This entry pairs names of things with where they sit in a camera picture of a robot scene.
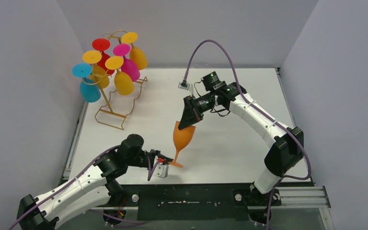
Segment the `orange wine glass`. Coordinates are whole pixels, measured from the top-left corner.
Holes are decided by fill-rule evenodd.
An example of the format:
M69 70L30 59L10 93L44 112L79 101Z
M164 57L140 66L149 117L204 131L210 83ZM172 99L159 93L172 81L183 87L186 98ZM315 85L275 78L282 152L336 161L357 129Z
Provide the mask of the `orange wine glass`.
M175 127L172 135L173 143L176 148L176 154L173 161L169 161L168 164L182 168L183 165L177 162L178 155L181 150L183 150L192 140L193 135L195 133L196 127L194 125L191 125L189 127L186 127L184 129L179 129L180 122L175 122Z

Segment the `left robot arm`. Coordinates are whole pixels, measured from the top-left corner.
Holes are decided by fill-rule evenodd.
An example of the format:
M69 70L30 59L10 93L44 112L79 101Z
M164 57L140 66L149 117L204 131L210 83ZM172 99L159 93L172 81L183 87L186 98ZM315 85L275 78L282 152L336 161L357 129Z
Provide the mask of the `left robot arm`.
M142 136L131 134L67 182L38 196L26 195L20 200L15 225L23 230L56 230L91 208L120 205L126 193L116 179L129 167L146 168L148 177L155 173L166 177L173 159L159 150L143 150L143 144Z

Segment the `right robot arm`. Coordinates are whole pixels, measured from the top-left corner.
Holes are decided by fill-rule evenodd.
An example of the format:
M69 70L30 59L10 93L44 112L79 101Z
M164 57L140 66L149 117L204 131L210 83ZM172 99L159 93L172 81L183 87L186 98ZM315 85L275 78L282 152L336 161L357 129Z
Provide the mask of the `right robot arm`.
M180 121L176 121L173 142L178 154L192 140L195 124L203 120L204 112L215 112L216 106L223 106L245 121L268 145L269 152L264 159L265 168L251 184L250 191L239 195L248 205L265 205L273 196L270 194L275 185L303 159L301 147L303 132L300 128L289 128L277 122L259 106L254 99L236 82L227 84L212 72L200 81L207 93L194 97L184 97L184 109Z

